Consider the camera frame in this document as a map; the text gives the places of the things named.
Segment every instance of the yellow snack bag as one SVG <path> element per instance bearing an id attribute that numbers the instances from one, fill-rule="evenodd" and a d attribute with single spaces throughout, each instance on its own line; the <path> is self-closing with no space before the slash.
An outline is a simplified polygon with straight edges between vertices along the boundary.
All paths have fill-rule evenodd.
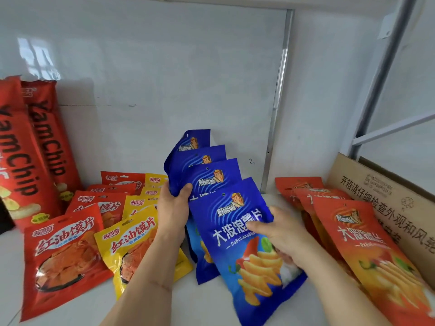
<path id="1" fill-rule="evenodd" d="M 146 173 L 145 186 L 149 188 L 161 188 L 168 181 L 167 175 Z"/>
<path id="2" fill-rule="evenodd" d="M 141 196 L 146 196 L 147 200 L 157 200 L 160 197 L 161 188 L 144 186 L 140 192 Z"/>
<path id="3" fill-rule="evenodd" d="M 157 200 L 150 200 L 147 196 L 127 196 L 125 198 L 122 219 L 128 219 L 145 209 L 157 210 Z"/>
<path id="4" fill-rule="evenodd" d="M 113 272 L 117 299 L 124 292 L 157 233 L 155 208 L 148 208 L 110 228 L 95 233 L 98 250 L 106 266 Z M 174 282 L 193 270 L 181 249 L 175 265 Z"/>

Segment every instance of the metal frame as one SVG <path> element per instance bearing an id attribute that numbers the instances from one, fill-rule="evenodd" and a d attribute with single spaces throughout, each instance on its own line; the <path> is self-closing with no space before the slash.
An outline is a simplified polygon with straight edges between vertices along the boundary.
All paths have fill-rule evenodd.
<path id="1" fill-rule="evenodd" d="M 284 41 L 282 43 L 281 63 L 279 66 L 278 78 L 276 81 L 275 98 L 274 98 L 273 108 L 272 108 L 271 125 L 269 128 L 269 138 L 268 138 L 268 147 L 266 150 L 266 159 L 264 161 L 263 178 L 261 180 L 261 187 L 260 187 L 261 193 L 266 193 L 266 187 L 268 185 L 269 171 L 270 171 L 271 160 L 272 160 L 272 151 L 273 151 L 273 145 L 275 141 L 276 118 L 282 100 L 284 78 L 285 78 L 285 72 L 287 70 L 287 63 L 288 63 L 288 47 L 290 44 L 291 24 L 293 22 L 294 14 L 295 14 L 294 10 L 287 10 L 287 14 L 285 16 Z"/>
<path id="2" fill-rule="evenodd" d="M 388 77 L 393 61 L 399 50 L 405 30 L 413 15 L 417 1 L 424 0 L 399 0 L 398 6 L 392 14 L 385 17 L 394 19 L 392 31 L 387 38 L 380 36 L 372 61 L 368 67 L 362 90 L 357 100 L 354 114 L 349 122 L 346 134 L 341 145 L 340 153 L 356 159 L 363 143 L 385 137 L 406 128 L 435 119 L 434 113 L 413 116 L 392 125 L 367 134 L 372 115 L 378 105 L 384 84 Z"/>

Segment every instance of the snack bag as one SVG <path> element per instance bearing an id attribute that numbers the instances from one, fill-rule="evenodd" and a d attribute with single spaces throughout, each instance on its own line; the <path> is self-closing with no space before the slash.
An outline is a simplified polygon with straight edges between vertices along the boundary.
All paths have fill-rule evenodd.
<path id="1" fill-rule="evenodd" d="M 376 307 L 394 326 L 435 324 L 435 292 L 378 223 L 369 202 L 313 197 L 314 209 Z"/>
<path id="2" fill-rule="evenodd" d="M 21 232 L 62 214 L 19 77 L 0 80 L 0 197 Z"/>
<path id="3" fill-rule="evenodd" d="M 242 326 L 261 326 L 307 278 L 291 257 L 267 237 L 246 228 L 247 221 L 273 216 L 250 177 L 189 202 L 210 257 L 231 294 Z"/>
<path id="4" fill-rule="evenodd" d="M 237 159 L 217 161 L 209 165 L 194 165 L 184 172 L 180 183 L 182 188 L 187 183 L 192 183 L 193 189 L 189 201 L 196 200 L 213 193 L 219 188 L 233 185 L 242 180 Z M 216 278 L 219 271 L 213 263 L 204 242 L 196 228 L 192 214 L 189 214 L 186 224 L 188 233 L 189 250 L 196 266 L 196 280 L 201 285 Z"/>
<path id="5" fill-rule="evenodd" d="M 57 308 L 113 276 L 94 239 L 102 229 L 96 205 L 25 229 L 21 321 Z"/>
<path id="6" fill-rule="evenodd" d="M 125 193 L 76 191 L 68 206 L 67 213 L 77 212 L 96 203 L 100 208 L 104 228 L 106 229 L 121 221 L 126 196 Z"/>
<path id="7" fill-rule="evenodd" d="M 101 171 L 101 183 L 107 185 L 136 184 L 134 194 L 139 195 L 145 183 L 146 174 L 141 173 L 119 173 Z"/>
<path id="8" fill-rule="evenodd" d="M 76 190 L 82 190 L 65 127 L 57 104 L 56 81 L 21 81 L 38 142 L 66 209 Z"/>
<path id="9" fill-rule="evenodd" d="M 146 197 L 147 200 L 157 200 L 160 197 L 161 188 L 154 188 L 149 186 L 144 186 L 140 195 Z"/>
<path id="10" fill-rule="evenodd" d="M 313 197 L 323 197 L 324 199 L 349 199 L 352 198 L 345 192 L 338 189 L 293 189 L 293 193 L 296 195 L 302 207 L 311 217 L 311 220 L 315 226 L 315 229 L 320 238 L 321 245 L 325 250 L 336 260 L 341 259 L 341 254 L 335 247 L 334 242 L 328 235 L 328 232 L 323 227 L 313 207 Z"/>
<path id="11" fill-rule="evenodd" d="M 87 187 L 86 191 L 134 194 L 134 192 L 136 191 L 136 184 L 135 183 L 124 184 L 124 185 L 91 184 L 90 186 Z"/>
<path id="12" fill-rule="evenodd" d="M 304 208 L 293 192 L 294 188 L 324 188 L 321 177 L 275 177 L 275 185 L 280 194 L 298 210 Z"/>
<path id="13" fill-rule="evenodd" d="M 128 219 L 146 208 L 157 210 L 157 198 L 153 195 L 127 196 L 122 219 Z"/>
<path id="14" fill-rule="evenodd" d="M 171 170 L 172 155 L 176 151 L 196 150 L 210 146 L 210 129 L 191 129 L 184 133 L 181 140 L 174 146 L 171 153 L 167 156 L 163 169 L 166 174 Z"/>
<path id="15" fill-rule="evenodd" d="M 150 208 L 95 234 L 103 261 L 114 274 L 113 283 L 117 298 L 124 292 L 153 242 L 157 226 L 157 211 Z M 179 249 L 174 282 L 192 270 L 188 258 Z"/>
<path id="16" fill-rule="evenodd" d="M 168 177 L 166 175 L 146 173 L 145 186 L 149 188 L 161 189 L 163 184 L 165 184 L 167 181 Z"/>
<path id="17" fill-rule="evenodd" d="M 171 159 L 171 170 L 168 173 L 169 191 L 173 196 L 178 196 L 178 193 L 180 192 L 179 184 L 183 177 L 183 172 L 189 167 L 226 159 L 225 145 L 175 152 Z"/>

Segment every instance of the orange snack bag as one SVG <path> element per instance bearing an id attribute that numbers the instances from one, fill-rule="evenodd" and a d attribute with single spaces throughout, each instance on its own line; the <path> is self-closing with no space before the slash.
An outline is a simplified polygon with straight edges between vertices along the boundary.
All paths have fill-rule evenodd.
<path id="1" fill-rule="evenodd" d="M 120 173 L 120 172 L 104 172 L 101 171 L 101 183 L 108 185 L 120 184 L 136 184 L 136 196 L 140 195 L 140 191 L 144 186 L 146 174 L 144 173 Z"/>
<path id="2" fill-rule="evenodd" d="M 67 213 L 77 212 L 96 203 L 100 208 L 103 225 L 106 229 L 121 221 L 126 196 L 125 193 L 76 191 L 68 206 Z"/>
<path id="3" fill-rule="evenodd" d="M 335 259 L 341 259 L 341 255 L 334 245 L 331 237 L 326 232 L 322 223 L 318 219 L 313 207 L 313 197 L 323 197 L 324 199 L 352 199 L 347 193 L 338 189 L 293 189 L 294 194 L 301 202 L 305 212 L 311 217 L 313 224 L 320 237 L 321 244 L 325 250 Z"/>
<path id="4" fill-rule="evenodd" d="M 319 197 L 313 202 L 341 255 L 388 320 L 395 326 L 434 325 L 435 292 L 383 230 L 372 204 Z"/>
<path id="5" fill-rule="evenodd" d="M 18 76 L 0 80 L 0 197 L 21 232 L 62 214 Z"/>
<path id="6" fill-rule="evenodd" d="M 136 191 L 136 184 L 135 183 L 124 184 L 124 185 L 91 184 L 90 186 L 87 187 L 86 191 L 126 193 L 128 195 L 132 195 Z"/>
<path id="7" fill-rule="evenodd" d="M 293 192 L 294 188 L 324 188 L 321 177 L 275 177 L 275 185 L 280 194 L 298 210 L 304 208 Z"/>
<path id="8" fill-rule="evenodd" d="M 21 87 L 48 169 L 67 208 L 82 185 L 60 116 L 56 81 L 21 81 Z"/>
<path id="9" fill-rule="evenodd" d="M 103 230 L 98 207 L 27 227 L 21 321 L 71 301 L 110 279 L 94 234 Z"/>

